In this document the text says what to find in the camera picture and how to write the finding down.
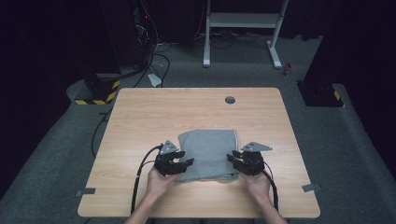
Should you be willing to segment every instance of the gray carpet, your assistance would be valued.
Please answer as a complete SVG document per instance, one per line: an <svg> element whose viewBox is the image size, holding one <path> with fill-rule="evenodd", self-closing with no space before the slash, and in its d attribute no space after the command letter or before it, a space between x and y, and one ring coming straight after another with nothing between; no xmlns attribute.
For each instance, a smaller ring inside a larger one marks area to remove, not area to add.
<svg viewBox="0 0 396 224"><path fill-rule="evenodd" d="M319 42L320 39L303 41L299 37L278 40L276 49L282 63L290 62L293 68L288 77L274 69L264 42L212 48L209 68L202 67L202 47L173 45L162 52L171 62L163 87L279 88L309 176L322 187L316 193L320 217L292 219L290 223L396 223L395 180L362 128L345 88L334 85L346 104L340 108L306 107L298 91L296 80L304 78ZM167 61L156 56L153 66L162 75ZM120 88L132 87L138 79L139 75L125 78ZM69 88L71 100L82 85L80 81ZM152 88L147 76L137 88ZM102 119L100 113L111 106L70 105L0 202L0 223L83 223L87 219L77 213L80 198L75 194L84 189L93 165L91 140ZM98 130L95 149L105 128L103 123ZM89 223L124 220L95 217Z"/></svg>

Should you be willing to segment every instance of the gray cloth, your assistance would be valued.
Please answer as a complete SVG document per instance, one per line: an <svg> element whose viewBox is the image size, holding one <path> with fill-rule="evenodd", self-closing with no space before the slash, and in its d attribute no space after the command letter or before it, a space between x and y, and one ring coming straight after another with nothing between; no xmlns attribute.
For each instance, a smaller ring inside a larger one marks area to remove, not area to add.
<svg viewBox="0 0 396 224"><path fill-rule="evenodd" d="M181 150L186 151L180 161L194 158L194 163L177 181L238 178L238 172L227 160L227 154L238 150L235 130L193 130L179 135L178 141Z"/></svg>

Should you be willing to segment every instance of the yellow and black tape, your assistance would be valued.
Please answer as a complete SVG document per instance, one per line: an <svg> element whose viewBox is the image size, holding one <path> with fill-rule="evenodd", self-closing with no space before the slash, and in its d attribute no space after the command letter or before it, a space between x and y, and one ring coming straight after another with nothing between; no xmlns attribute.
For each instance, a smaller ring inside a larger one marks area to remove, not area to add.
<svg viewBox="0 0 396 224"><path fill-rule="evenodd" d="M111 91L105 99L75 99L77 105L108 105L116 96L117 88L120 85L120 80L113 83Z"/></svg>

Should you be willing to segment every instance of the wooden table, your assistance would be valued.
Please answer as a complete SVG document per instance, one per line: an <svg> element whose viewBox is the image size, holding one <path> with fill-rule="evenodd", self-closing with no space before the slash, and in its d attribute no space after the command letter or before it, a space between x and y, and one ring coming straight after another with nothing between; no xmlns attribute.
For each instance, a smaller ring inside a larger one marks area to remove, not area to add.
<svg viewBox="0 0 396 224"><path fill-rule="evenodd" d="M227 96L235 103L227 104ZM195 129L235 129L239 148L249 142L272 147L262 155L274 173L280 214L319 216L315 193L302 189L311 182L275 88L120 90L86 187L95 193L82 196L78 213L82 217L128 217L134 178L146 153L167 139L179 147L178 135ZM146 192L151 167L152 163L143 169L136 205ZM261 217L261 213L239 178L175 183L151 216Z"/></svg>

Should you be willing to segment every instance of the white stand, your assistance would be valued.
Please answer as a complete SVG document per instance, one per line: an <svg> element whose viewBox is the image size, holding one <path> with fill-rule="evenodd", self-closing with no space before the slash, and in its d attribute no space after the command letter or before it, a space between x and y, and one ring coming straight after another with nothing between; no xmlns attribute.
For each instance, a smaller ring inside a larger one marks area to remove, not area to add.
<svg viewBox="0 0 396 224"><path fill-rule="evenodd" d="M210 0L207 0L204 67L210 66L210 28L211 27L246 27L246 28L272 28L273 39L267 41L268 49L276 69L282 68L277 56L275 44L279 30L285 17L286 7L289 0L284 0L279 13L211 13Z"/></svg>

